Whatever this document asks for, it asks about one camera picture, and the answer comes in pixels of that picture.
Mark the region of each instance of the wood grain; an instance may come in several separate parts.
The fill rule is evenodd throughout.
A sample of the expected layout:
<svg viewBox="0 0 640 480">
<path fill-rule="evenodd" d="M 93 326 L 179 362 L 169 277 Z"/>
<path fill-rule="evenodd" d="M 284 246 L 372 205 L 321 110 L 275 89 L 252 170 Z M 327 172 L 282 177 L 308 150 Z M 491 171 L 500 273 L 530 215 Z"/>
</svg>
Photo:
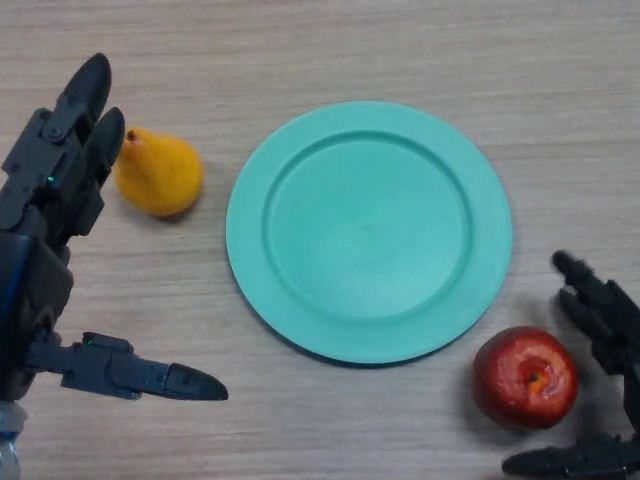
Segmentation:
<svg viewBox="0 0 640 480">
<path fill-rule="evenodd" d="M 216 374 L 231 399 L 125 402 L 42 375 L 24 399 L 25 479 L 500 478 L 524 447 L 576 430 L 628 433 L 614 383 L 560 328 L 554 249 L 585 256 L 640 298 L 640 3 L 635 0 L 4 0 L 0 153 L 96 51 L 130 125 L 181 135 L 206 159 L 198 208 L 150 221 L 109 182 L 88 238 L 74 239 L 65 341 L 93 330 L 144 356 Z M 225 258 L 236 175 L 275 128 L 353 99 L 413 105 L 456 125 L 490 158 L 512 202 L 507 283 L 441 353 L 379 371 L 330 367 L 269 335 Z M 471 405 L 474 352 L 497 330 L 558 333 L 590 381 L 570 418 L 511 436 Z"/>
</svg>

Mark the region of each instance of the green plate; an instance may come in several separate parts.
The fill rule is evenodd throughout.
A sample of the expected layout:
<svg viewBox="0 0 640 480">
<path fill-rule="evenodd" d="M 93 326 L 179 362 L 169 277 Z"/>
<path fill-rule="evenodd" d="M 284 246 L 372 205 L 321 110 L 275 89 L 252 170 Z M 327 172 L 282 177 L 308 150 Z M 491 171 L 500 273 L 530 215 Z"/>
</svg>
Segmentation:
<svg viewBox="0 0 640 480">
<path fill-rule="evenodd" d="M 297 348 L 385 365 L 445 346 L 489 307 L 512 225 L 483 154 L 407 106 L 314 110 L 253 153 L 231 194 L 227 251 L 257 314 Z"/>
</svg>

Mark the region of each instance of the apple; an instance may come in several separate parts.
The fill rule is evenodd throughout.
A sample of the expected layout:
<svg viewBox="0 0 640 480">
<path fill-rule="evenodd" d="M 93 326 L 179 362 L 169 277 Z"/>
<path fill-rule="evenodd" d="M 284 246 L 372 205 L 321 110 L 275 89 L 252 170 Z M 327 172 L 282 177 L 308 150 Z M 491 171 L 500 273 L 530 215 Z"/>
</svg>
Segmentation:
<svg viewBox="0 0 640 480">
<path fill-rule="evenodd" d="M 569 413 L 578 395 L 578 370 L 547 331 L 511 327 L 490 338 L 473 361 L 473 397 L 499 424 L 547 429 Z"/>
</svg>

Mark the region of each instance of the robotic hand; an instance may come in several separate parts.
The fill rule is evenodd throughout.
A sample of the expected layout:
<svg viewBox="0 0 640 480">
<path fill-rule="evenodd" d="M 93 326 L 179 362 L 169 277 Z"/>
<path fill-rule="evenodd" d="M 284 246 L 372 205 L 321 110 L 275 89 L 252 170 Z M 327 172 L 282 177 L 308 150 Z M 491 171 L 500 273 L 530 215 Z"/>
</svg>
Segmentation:
<svg viewBox="0 0 640 480">
<path fill-rule="evenodd" d="M 61 374 L 63 387 L 130 400 L 142 393 L 228 398 L 214 377 L 143 360 L 126 340 L 85 333 L 62 347 L 55 332 L 73 287 L 67 243 L 88 235 L 100 215 L 100 189 L 124 140 L 118 108 L 100 118 L 110 88 L 109 61 L 96 54 L 53 111 L 35 111 L 2 165 L 9 177 L 0 190 L 0 480 L 20 477 L 14 444 L 27 415 L 16 401 L 38 373 Z"/>
<path fill-rule="evenodd" d="M 634 434 L 602 434 L 573 446 L 519 453 L 502 464 L 508 475 L 537 479 L 626 479 L 640 471 L 640 309 L 613 280 L 601 282 L 591 268 L 567 252 L 552 258 L 565 277 L 560 307 L 591 339 L 591 352 L 608 375 L 624 378 L 623 407 Z"/>
</svg>

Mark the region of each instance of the yellow pear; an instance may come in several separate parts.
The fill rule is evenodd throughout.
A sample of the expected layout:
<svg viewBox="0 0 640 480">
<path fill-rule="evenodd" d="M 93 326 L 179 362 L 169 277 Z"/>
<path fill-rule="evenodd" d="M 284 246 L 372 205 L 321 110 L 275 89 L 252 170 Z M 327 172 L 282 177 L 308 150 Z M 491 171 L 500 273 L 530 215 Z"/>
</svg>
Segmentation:
<svg viewBox="0 0 640 480">
<path fill-rule="evenodd" d="M 204 179 L 198 152 L 171 135 L 130 128 L 114 164 L 120 194 L 153 216 L 177 215 L 193 205 Z"/>
</svg>

